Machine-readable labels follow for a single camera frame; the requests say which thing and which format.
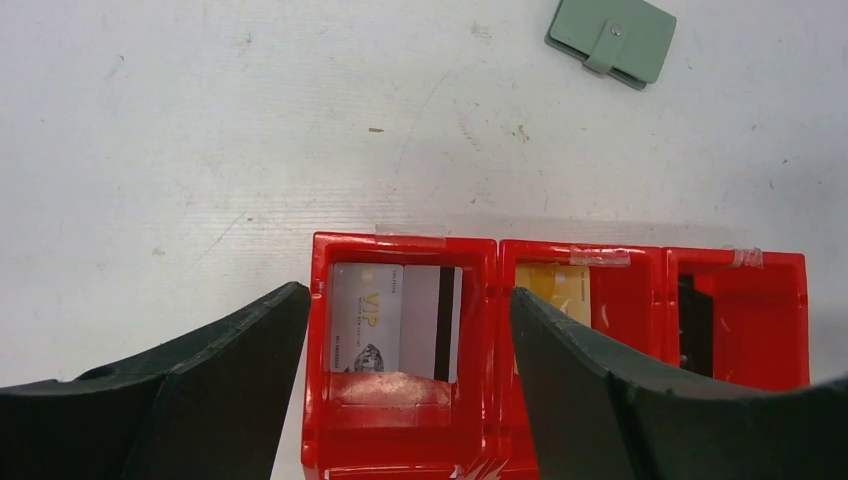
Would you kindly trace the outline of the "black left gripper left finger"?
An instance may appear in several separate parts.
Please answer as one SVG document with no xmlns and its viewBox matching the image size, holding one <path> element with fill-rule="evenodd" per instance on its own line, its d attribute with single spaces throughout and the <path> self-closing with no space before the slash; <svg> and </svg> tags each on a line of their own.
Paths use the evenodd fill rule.
<svg viewBox="0 0 848 480">
<path fill-rule="evenodd" d="M 5 479 L 267 479 L 311 295 L 289 282 L 74 380 L 1 391 Z"/>
</svg>

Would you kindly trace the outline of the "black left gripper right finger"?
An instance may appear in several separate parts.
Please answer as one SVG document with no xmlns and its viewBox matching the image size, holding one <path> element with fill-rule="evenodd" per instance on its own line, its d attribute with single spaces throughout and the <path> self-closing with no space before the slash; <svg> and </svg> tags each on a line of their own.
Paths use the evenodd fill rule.
<svg viewBox="0 0 848 480">
<path fill-rule="evenodd" d="M 847 381 L 769 392 L 666 364 L 524 288 L 510 326 L 544 479 L 843 479 Z"/>
</svg>

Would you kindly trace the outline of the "green leather card holder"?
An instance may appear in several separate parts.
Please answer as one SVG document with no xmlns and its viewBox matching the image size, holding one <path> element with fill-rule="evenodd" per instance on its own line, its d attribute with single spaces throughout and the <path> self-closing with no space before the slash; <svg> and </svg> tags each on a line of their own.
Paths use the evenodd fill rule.
<svg viewBox="0 0 848 480">
<path fill-rule="evenodd" d="M 643 90 L 658 80 L 676 26 L 675 16 L 643 0 L 561 0 L 545 43 Z"/>
</svg>

